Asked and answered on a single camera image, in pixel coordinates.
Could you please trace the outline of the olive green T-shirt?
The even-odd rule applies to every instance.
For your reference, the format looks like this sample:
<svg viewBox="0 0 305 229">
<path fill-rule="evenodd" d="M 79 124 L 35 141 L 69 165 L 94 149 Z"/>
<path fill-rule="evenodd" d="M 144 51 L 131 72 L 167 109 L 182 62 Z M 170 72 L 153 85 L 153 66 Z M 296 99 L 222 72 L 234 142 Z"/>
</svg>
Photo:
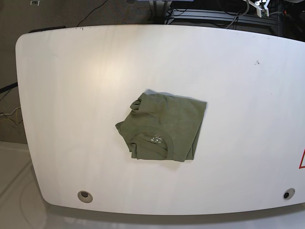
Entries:
<svg viewBox="0 0 305 229">
<path fill-rule="evenodd" d="M 131 157 L 193 160 L 207 102 L 169 94 L 141 94 L 116 124 Z"/>
</svg>

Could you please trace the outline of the red triangle warning sticker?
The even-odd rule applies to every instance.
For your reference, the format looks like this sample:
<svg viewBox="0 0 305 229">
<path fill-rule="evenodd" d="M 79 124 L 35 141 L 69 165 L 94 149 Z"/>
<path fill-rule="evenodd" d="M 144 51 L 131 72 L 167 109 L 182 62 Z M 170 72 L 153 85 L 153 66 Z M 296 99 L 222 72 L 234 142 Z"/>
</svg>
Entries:
<svg viewBox="0 0 305 229">
<path fill-rule="evenodd" d="M 305 151 L 303 152 L 302 159 L 299 165 L 299 169 L 305 168 Z"/>
</svg>

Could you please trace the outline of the left table grommet hole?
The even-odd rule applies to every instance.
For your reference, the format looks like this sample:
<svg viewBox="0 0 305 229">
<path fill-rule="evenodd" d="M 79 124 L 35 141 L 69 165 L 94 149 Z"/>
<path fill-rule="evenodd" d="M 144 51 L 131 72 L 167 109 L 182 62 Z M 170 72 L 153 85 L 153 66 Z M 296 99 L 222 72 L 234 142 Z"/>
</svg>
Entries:
<svg viewBox="0 0 305 229">
<path fill-rule="evenodd" d="M 83 203 L 91 203 L 93 201 L 92 195 L 87 191 L 78 192 L 78 199 Z"/>
</svg>

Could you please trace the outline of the right table grommet hole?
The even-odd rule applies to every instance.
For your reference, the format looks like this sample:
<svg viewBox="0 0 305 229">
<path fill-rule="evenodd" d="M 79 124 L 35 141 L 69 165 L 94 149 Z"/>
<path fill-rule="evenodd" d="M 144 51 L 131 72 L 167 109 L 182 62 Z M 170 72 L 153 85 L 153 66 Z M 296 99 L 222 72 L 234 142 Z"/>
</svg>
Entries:
<svg viewBox="0 0 305 229">
<path fill-rule="evenodd" d="M 294 194 L 295 194 L 295 189 L 290 188 L 283 194 L 283 199 L 290 200 L 294 196 Z"/>
</svg>

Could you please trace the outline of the aluminium frame rail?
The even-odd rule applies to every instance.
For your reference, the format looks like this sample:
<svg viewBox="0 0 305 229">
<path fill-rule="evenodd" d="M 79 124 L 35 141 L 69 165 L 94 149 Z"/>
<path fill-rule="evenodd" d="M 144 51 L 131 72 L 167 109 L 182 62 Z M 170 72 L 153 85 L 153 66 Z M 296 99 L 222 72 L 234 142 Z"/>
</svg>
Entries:
<svg viewBox="0 0 305 229">
<path fill-rule="evenodd" d="M 206 20 L 206 21 L 233 21 L 234 16 L 230 16 L 222 11 L 214 10 L 188 10 L 173 9 L 169 12 L 166 20 Z M 277 18 L 259 17 L 257 15 L 246 14 L 238 17 L 239 23 L 254 24 L 262 26 L 276 27 L 278 26 Z"/>
</svg>

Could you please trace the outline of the table grommet hole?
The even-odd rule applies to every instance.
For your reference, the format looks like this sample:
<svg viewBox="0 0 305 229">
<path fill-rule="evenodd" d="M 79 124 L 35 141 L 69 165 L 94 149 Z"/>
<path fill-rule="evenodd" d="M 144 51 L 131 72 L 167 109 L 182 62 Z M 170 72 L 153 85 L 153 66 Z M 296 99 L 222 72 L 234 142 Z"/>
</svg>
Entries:
<svg viewBox="0 0 305 229">
<path fill-rule="evenodd" d="M 290 188 L 283 194 L 283 199 L 290 200 L 294 196 L 294 194 L 295 194 L 295 189 Z"/>
<path fill-rule="evenodd" d="M 83 203 L 91 203 L 93 201 L 92 195 L 87 191 L 78 192 L 78 199 Z"/>
</svg>

